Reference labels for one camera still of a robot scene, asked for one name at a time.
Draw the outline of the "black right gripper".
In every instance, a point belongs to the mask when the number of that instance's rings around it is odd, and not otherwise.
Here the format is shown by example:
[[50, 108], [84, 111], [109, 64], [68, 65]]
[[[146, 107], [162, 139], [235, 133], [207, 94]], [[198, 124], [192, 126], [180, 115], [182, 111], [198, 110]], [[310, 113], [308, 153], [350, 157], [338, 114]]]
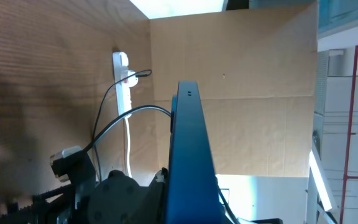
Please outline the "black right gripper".
[[96, 187], [96, 171], [89, 155], [77, 152], [63, 162], [69, 184], [36, 195], [30, 223], [89, 223], [90, 194]]

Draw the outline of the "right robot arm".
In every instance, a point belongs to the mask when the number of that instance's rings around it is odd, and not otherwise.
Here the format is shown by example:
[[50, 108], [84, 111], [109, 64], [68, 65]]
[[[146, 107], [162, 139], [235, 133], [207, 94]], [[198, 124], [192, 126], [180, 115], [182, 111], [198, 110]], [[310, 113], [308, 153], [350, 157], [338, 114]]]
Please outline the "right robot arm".
[[51, 157], [53, 173], [69, 185], [39, 195], [36, 223], [163, 223], [168, 170], [158, 171], [143, 187], [119, 170], [96, 182], [84, 152]]

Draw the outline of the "blue screen Galaxy smartphone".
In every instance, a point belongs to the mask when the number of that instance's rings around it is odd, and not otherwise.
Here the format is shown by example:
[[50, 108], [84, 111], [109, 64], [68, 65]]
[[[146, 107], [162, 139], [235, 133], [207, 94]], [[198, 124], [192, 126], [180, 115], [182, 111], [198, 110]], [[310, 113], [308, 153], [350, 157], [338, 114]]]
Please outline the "blue screen Galaxy smartphone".
[[172, 112], [165, 223], [221, 223], [224, 214], [196, 82], [178, 83]]

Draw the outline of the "white power strip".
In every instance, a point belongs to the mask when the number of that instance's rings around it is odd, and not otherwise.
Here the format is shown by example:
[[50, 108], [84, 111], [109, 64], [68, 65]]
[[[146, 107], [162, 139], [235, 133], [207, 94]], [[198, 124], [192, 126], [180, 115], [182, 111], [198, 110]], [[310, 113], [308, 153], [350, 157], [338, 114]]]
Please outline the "white power strip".
[[113, 75], [116, 89], [118, 115], [132, 109], [130, 87], [127, 83], [129, 76], [129, 59], [124, 52], [112, 54]]

